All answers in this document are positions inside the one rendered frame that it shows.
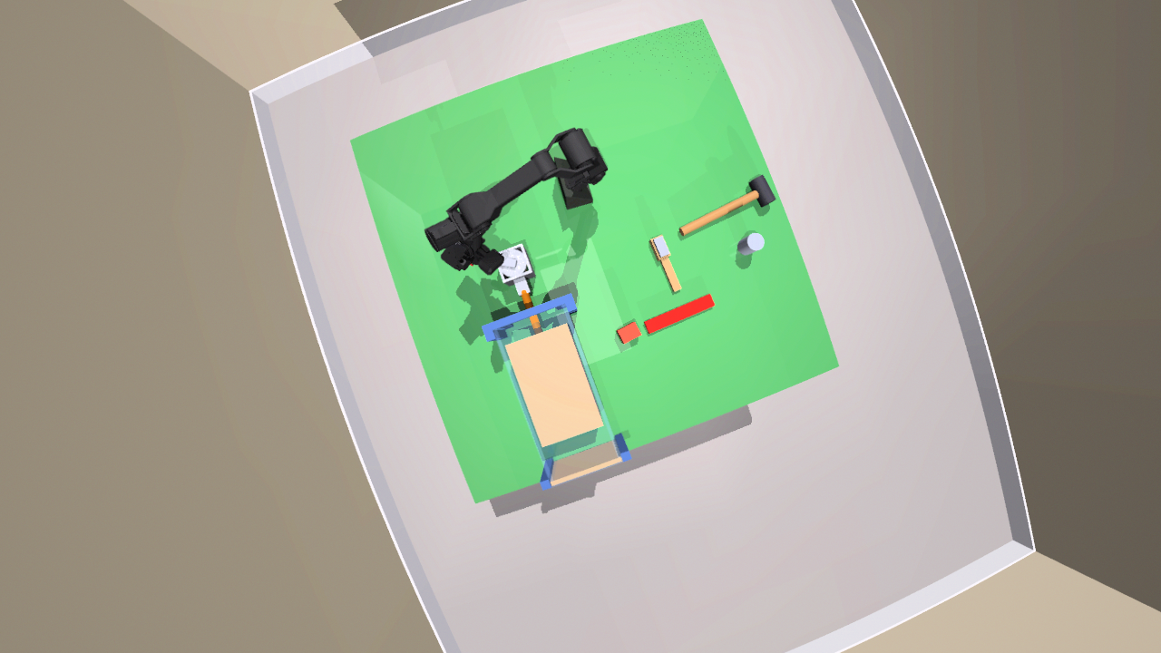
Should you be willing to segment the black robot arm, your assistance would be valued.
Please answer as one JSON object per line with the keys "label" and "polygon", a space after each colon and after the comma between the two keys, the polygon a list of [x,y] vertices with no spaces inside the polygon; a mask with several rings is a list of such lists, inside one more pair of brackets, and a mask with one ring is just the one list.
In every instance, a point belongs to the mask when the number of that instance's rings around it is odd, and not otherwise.
{"label": "black robot arm", "polygon": [[[570,167],[557,167],[548,153],[554,143],[558,143]],[[477,239],[493,224],[491,220],[499,218],[502,208],[520,198],[525,191],[533,189],[536,182],[561,178],[565,180],[567,189],[583,191],[587,182],[601,181],[607,166],[597,146],[591,146],[582,128],[569,128],[557,132],[546,149],[531,157],[531,162],[517,172],[496,182],[492,189],[473,191],[450,206],[449,218],[424,229],[424,235],[437,252],[444,249],[441,260],[457,271],[467,271],[470,266],[473,249],[461,241]],[[459,211],[460,210],[460,211]]]}

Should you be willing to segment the mallet with orange handle and dark grey head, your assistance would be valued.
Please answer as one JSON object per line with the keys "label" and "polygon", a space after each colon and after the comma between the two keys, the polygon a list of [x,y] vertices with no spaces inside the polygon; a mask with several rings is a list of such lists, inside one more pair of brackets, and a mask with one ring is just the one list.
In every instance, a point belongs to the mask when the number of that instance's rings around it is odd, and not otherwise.
{"label": "mallet with orange handle and dark grey head", "polygon": [[679,228],[679,232],[683,236],[685,236],[686,234],[691,234],[691,231],[693,231],[694,229],[706,227],[706,224],[712,222],[712,220],[722,218],[722,216],[728,214],[728,211],[738,210],[741,206],[747,204],[753,201],[755,199],[757,199],[757,201],[759,202],[760,208],[764,207],[765,204],[770,204],[772,201],[776,201],[776,195],[773,195],[773,191],[770,189],[770,185],[767,185],[766,182],[766,177],[759,175],[757,178],[753,178],[749,182],[749,186],[750,189],[752,189],[751,193],[748,193],[747,195],[744,195],[744,198],[740,198],[726,206],[717,208],[717,210],[709,211],[709,214],[707,213],[706,215],[702,216],[702,218],[693,220],[693,222],[686,224],[686,227]]}

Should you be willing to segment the grey cylinder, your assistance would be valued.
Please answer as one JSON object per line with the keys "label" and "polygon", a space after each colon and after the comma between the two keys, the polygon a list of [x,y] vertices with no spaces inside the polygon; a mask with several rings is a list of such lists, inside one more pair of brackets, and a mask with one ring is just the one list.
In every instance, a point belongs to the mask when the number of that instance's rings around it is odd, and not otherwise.
{"label": "grey cylinder", "polygon": [[763,239],[760,234],[751,234],[745,239],[738,241],[737,249],[740,249],[742,254],[752,254],[752,252],[763,247],[764,244],[766,244],[766,241]]}

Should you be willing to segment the blue rectangular frame bar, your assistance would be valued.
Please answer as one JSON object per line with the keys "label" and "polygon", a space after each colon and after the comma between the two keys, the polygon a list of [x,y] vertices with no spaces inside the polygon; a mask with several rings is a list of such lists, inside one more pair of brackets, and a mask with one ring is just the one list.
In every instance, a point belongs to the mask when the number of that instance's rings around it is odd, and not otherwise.
{"label": "blue rectangular frame bar", "polygon": [[567,303],[567,302],[570,302],[572,300],[574,300],[574,296],[572,296],[571,293],[568,294],[568,295],[563,295],[563,297],[555,297],[555,300],[551,300],[551,301],[548,301],[546,303],[538,304],[536,307],[528,308],[528,309],[522,310],[520,313],[506,316],[505,318],[502,318],[499,321],[493,321],[493,322],[491,322],[489,324],[484,324],[484,326],[482,326],[482,330],[483,330],[483,332],[489,332],[489,331],[491,331],[493,329],[499,329],[499,326],[505,326],[505,324],[510,324],[511,322],[520,321],[522,318],[526,318],[528,316],[533,316],[533,315],[535,315],[538,313],[546,311],[549,308],[555,308],[558,304]]}

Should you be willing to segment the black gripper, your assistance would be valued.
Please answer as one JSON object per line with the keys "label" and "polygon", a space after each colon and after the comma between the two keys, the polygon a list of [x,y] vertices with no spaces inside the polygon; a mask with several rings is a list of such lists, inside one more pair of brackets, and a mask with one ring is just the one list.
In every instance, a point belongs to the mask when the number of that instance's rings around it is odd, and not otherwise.
{"label": "black gripper", "polygon": [[[484,234],[486,234],[486,231]],[[470,263],[478,265],[479,270],[484,272],[486,277],[491,277],[491,274],[496,272],[502,264],[504,264],[504,256],[499,254],[497,249],[489,249],[485,244],[483,244],[483,241],[485,241],[483,239],[484,234],[479,235],[477,239],[462,239],[461,243],[466,244],[467,247],[473,249],[473,257],[469,258]]]}

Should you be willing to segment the red rectangular bar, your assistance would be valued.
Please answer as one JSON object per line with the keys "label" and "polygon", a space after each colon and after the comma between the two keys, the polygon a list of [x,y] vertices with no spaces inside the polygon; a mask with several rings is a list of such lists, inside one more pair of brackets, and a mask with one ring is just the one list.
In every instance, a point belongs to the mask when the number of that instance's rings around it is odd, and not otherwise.
{"label": "red rectangular bar", "polygon": [[659,329],[663,329],[663,326],[670,326],[670,324],[673,324],[678,321],[683,321],[684,318],[692,316],[695,313],[700,313],[705,309],[712,308],[712,306],[715,303],[712,300],[712,294],[706,295],[705,297],[697,297],[697,300],[685,303],[678,308],[673,308],[668,313],[663,313],[662,315],[656,316],[652,320],[644,321],[644,326],[647,328],[648,332],[651,333]]}

